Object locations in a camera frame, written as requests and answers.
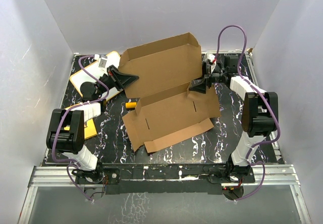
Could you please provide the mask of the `brown cardboard box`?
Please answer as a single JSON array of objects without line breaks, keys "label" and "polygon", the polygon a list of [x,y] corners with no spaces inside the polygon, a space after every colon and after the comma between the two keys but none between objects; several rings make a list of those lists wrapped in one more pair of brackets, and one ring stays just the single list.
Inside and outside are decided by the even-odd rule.
[{"label": "brown cardboard box", "polygon": [[191,33],[129,48],[118,69],[138,77],[125,89],[137,105],[123,116],[134,151],[144,146],[153,153],[202,134],[221,115],[214,88],[190,90],[202,75],[201,47]]}]

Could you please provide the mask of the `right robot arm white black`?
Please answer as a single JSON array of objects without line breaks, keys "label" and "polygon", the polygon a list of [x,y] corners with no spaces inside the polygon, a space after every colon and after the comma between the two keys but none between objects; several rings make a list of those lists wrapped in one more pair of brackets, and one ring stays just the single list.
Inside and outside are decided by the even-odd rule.
[{"label": "right robot arm white black", "polygon": [[212,85],[224,83],[243,100],[241,126],[243,133],[225,167],[208,169],[209,179],[226,179],[241,183],[251,174],[251,157],[256,147],[271,132],[278,129],[278,95],[258,88],[240,71],[240,56],[229,54],[224,63],[217,63],[214,54],[205,54],[202,60],[202,76],[197,78],[189,91],[205,94]]}]

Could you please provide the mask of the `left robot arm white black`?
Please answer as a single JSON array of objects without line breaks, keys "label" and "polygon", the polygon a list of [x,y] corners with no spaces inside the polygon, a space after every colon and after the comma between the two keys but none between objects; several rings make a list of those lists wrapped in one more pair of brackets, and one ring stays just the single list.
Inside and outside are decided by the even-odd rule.
[{"label": "left robot arm white black", "polygon": [[121,73],[115,66],[109,66],[107,72],[94,82],[83,82],[80,90],[83,101],[68,109],[54,109],[46,137],[46,145],[52,151],[66,157],[64,162],[74,167],[72,174],[92,183],[104,178],[104,170],[98,158],[85,146],[85,124],[101,115],[105,109],[110,89],[124,90],[137,81],[139,76]]}]

